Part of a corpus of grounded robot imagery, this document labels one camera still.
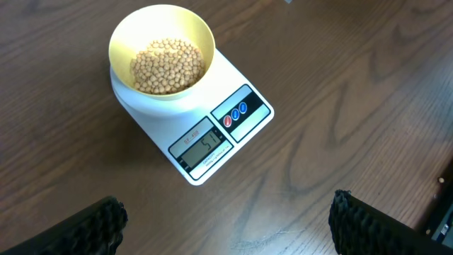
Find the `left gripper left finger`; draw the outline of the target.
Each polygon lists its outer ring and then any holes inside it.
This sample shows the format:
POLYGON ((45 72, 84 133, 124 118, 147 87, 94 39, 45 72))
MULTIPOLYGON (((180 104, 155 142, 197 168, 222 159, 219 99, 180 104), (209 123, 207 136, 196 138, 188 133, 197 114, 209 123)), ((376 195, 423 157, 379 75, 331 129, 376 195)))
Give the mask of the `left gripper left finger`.
POLYGON ((115 255, 127 211, 107 196, 1 255, 115 255))

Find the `white digital kitchen scale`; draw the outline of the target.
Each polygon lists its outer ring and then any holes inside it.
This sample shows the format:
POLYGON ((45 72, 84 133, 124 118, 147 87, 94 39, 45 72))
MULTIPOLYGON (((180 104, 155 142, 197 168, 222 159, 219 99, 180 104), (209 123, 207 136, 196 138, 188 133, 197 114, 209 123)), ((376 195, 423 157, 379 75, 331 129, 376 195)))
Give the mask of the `white digital kitchen scale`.
POLYGON ((115 73, 123 108, 194 186, 203 184, 275 114, 247 78, 216 51, 208 73, 186 96, 160 101, 128 88, 115 73))

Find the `pale yellow bowl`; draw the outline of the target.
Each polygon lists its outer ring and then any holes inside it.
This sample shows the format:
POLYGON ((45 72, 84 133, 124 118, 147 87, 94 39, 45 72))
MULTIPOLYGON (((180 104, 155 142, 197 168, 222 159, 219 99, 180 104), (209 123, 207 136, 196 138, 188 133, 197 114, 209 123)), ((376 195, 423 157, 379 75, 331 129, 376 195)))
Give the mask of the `pale yellow bowl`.
POLYGON ((214 59, 215 40, 207 23, 196 13, 176 5, 146 6, 126 16, 110 38, 108 56, 110 68, 117 77, 117 95, 128 103, 169 103, 183 100, 193 103, 211 101, 215 86, 211 84, 210 66, 214 59), (134 75, 130 62, 153 40, 178 38, 197 45, 207 65, 204 76, 190 88, 178 93, 151 95, 133 88, 134 75))

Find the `soybeans in bowl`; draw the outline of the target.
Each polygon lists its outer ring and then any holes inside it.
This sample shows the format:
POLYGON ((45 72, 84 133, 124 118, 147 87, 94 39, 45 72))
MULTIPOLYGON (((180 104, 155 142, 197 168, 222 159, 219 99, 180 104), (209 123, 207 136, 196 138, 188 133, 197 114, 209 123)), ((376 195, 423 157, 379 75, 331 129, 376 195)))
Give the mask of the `soybeans in bowl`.
POLYGON ((130 62, 133 88, 151 95, 175 94, 195 85, 205 74, 200 48, 189 40, 153 40, 130 62))

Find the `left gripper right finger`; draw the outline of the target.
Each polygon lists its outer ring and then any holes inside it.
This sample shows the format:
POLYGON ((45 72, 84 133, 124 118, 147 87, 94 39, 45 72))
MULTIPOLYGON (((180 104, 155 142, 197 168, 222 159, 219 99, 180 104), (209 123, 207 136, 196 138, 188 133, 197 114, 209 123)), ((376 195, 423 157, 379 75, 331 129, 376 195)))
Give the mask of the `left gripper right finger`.
POLYGON ((348 191, 335 191, 328 224, 340 255, 452 255, 451 248, 418 234, 348 191))

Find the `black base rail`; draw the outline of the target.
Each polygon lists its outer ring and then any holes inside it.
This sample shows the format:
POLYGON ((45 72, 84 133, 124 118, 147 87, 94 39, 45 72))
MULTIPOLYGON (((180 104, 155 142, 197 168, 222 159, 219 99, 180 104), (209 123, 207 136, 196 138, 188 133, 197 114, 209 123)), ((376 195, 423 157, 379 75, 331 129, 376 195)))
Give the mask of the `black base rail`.
POLYGON ((438 190, 428 207, 419 232, 431 240, 452 248, 452 168, 437 178, 438 190))

